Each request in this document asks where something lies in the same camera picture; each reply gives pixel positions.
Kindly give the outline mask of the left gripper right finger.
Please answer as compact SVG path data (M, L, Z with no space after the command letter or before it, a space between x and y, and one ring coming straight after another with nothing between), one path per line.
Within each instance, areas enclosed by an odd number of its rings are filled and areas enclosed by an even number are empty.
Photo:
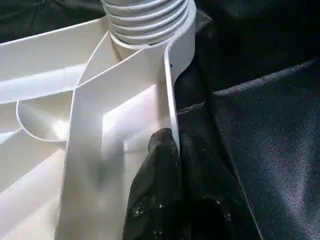
M180 133L180 159L191 240L259 240L240 187L207 141Z

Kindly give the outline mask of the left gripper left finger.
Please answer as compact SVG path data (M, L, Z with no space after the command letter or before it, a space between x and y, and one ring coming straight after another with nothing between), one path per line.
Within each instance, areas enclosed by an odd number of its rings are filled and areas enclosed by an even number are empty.
M170 128L152 134L148 154L128 197L124 240L179 240L183 231L183 193L177 145Z

